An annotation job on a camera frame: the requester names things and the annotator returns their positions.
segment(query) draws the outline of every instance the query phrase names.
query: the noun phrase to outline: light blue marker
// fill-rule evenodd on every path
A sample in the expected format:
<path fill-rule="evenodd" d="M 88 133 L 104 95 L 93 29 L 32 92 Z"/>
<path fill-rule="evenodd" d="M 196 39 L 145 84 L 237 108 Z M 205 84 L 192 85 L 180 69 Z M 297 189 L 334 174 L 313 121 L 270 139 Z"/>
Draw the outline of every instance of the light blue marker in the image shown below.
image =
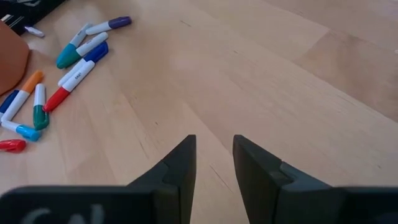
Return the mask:
<path fill-rule="evenodd" d="M 3 121 L 1 126 L 7 128 L 8 130 L 14 131 L 15 133 L 20 134 L 22 137 L 26 138 L 29 141 L 37 141 L 42 136 L 40 131 L 36 131 L 34 128 L 26 126 L 24 124 L 17 124 L 12 121 Z"/>
<path fill-rule="evenodd" d="M 72 40 L 69 42 L 69 44 L 62 50 L 61 54 L 57 58 L 57 65 L 71 52 L 74 52 L 81 42 L 84 40 L 86 37 L 86 30 L 93 25 L 91 23 L 87 23 L 84 25 L 80 31 L 72 38 Z"/>

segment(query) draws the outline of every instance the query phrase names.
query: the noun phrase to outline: red marker cap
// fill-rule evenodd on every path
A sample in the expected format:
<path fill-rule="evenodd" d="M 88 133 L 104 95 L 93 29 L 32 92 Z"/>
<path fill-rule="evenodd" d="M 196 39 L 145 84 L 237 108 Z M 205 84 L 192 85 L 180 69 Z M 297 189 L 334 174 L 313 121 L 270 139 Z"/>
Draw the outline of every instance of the red marker cap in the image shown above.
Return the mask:
<path fill-rule="evenodd" d="M 44 112 L 53 111 L 68 95 L 70 92 L 60 87 L 51 97 L 47 100 L 43 107 Z"/>
<path fill-rule="evenodd" d="M 0 150 L 11 152 L 11 153 L 20 153 L 26 147 L 26 142 L 24 140 L 5 140 L 0 141 Z"/>

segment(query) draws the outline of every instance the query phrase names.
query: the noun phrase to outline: felt-tip marker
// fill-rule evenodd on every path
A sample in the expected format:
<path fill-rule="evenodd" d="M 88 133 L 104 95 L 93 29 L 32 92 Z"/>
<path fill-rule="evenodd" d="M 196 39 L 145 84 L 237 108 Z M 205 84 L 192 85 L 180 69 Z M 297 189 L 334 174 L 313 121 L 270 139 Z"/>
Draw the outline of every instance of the felt-tip marker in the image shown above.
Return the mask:
<path fill-rule="evenodd" d="M 3 101 L 3 103 L 0 106 L 0 120 L 4 114 L 4 112 L 6 112 L 6 110 L 8 109 L 8 107 L 10 106 L 10 104 L 12 103 L 12 101 L 15 99 L 15 97 L 17 96 L 19 90 L 14 90 L 10 95 L 7 96 L 7 98 Z"/>
<path fill-rule="evenodd" d="M 108 44 L 106 42 L 102 42 L 96 46 L 58 81 L 58 86 L 62 86 L 66 81 L 68 81 L 68 79 L 74 75 L 86 62 L 93 61 L 94 63 L 97 63 L 108 53 L 108 51 Z"/>
<path fill-rule="evenodd" d="M 3 121 L 1 123 L 1 126 L 20 134 L 22 137 L 26 138 L 29 141 L 37 141 L 42 136 L 42 133 L 36 131 L 34 128 L 12 121 Z"/>
<path fill-rule="evenodd" d="M 86 30 L 87 35 L 98 34 L 100 32 L 108 31 L 111 29 L 117 29 L 131 24 L 131 18 L 129 16 L 121 16 L 110 21 L 103 22 L 101 24 L 90 27 Z"/>
<path fill-rule="evenodd" d="M 72 90 L 87 76 L 94 68 L 93 61 L 86 62 L 72 77 L 68 79 L 46 102 L 43 110 L 45 112 L 53 111 L 71 92 Z"/>
<path fill-rule="evenodd" d="M 49 114 L 43 111 L 45 104 L 45 86 L 41 83 L 36 85 L 35 102 L 33 106 L 33 125 L 36 130 L 45 129 L 50 122 Z"/>
<path fill-rule="evenodd" d="M 13 139 L 13 140 L 3 140 L 0 141 L 0 151 L 20 153 L 26 147 L 26 142 L 24 140 Z"/>
<path fill-rule="evenodd" d="M 72 40 L 67 44 L 67 46 L 61 51 L 60 55 L 58 56 L 57 62 L 56 62 L 57 65 L 61 62 L 61 60 L 63 60 L 63 58 L 65 56 L 67 56 L 70 52 L 76 50 L 76 48 L 79 47 L 81 42 L 86 37 L 86 30 L 88 28 L 90 28 L 91 26 L 92 26 L 92 24 L 90 24 L 90 23 L 85 24 L 79 30 L 79 32 L 72 38 Z"/>
<path fill-rule="evenodd" d="M 92 38 L 91 40 L 84 43 L 82 46 L 78 47 L 76 50 L 72 50 L 68 55 L 60 60 L 57 64 L 58 68 L 66 68 L 69 65 L 75 63 L 77 60 L 81 59 L 89 51 L 93 50 L 100 43 L 104 42 L 108 38 L 106 32 L 102 32 Z"/>
<path fill-rule="evenodd" d="M 43 72 L 36 71 L 29 77 L 29 79 L 25 82 L 24 86 L 19 90 L 18 94 L 3 114 L 1 118 L 1 122 L 10 121 L 13 119 L 15 114 L 19 111 L 21 106 L 25 103 L 26 99 L 32 93 L 36 84 L 38 84 L 43 79 Z"/>

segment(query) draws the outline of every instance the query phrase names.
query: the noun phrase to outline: purple marker cap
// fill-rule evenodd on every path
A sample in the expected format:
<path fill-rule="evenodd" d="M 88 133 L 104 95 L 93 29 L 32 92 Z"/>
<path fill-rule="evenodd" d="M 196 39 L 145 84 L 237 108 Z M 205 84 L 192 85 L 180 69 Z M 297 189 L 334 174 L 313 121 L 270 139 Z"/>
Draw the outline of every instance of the purple marker cap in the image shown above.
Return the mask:
<path fill-rule="evenodd" d="M 108 25 L 112 29 L 127 26 L 129 24 L 131 24 L 131 18 L 129 16 L 121 16 L 121 17 L 111 19 L 110 21 L 108 21 Z"/>

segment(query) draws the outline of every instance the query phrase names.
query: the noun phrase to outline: blue marker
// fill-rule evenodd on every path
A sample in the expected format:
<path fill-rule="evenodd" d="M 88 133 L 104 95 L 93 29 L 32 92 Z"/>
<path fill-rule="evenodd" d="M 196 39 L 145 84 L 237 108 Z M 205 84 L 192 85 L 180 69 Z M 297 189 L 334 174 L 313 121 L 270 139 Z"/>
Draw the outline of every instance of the blue marker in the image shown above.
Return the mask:
<path fill-rule="evenodd" d="M 24 124 L 17 124 L 12 121 L 3 121 L 1 123 L 1 126 L 20 134 L 22 137 L 26 138 L 29 141 L 37 141 L 42 136 L 42 133 L 36 131 L 34 128 L 31 128 Z"/>
<path fill-rule="evenodd" d="M 81 42 L 86 37 L 86 30 L 92 26 L 92 24 L 87 23 L 80 29 L 80 31 L 72 38 L 69 44 L 62 50 L 61 54 L 58 56 L 57 64 L 59 64 L 65 58 L 65 56 L 75 51 L 79 47 Z"/>
<path fill-rule="evenodd" d="M 101 58 L 103 58 L 108 53 L 108 44 L 106 42 L 100 43 L 93 50 L 87 53 L 87 55 L 82 58 L 76 65 L 66 73 L 59 81 L 58 86 L 62 86 L 70 77 L 72 77 L 79 69 L 89 61 L 97 63 Z"/>
<path fill-rule="evenodd" d="M 19 90 L 14 90 L 10 95 L 7 96 L 7 98 L 4 100 L 4 102 L 0 106 L 0 120 L 3 114 L 6 112 L 14 98 L 17 96 Z"/>

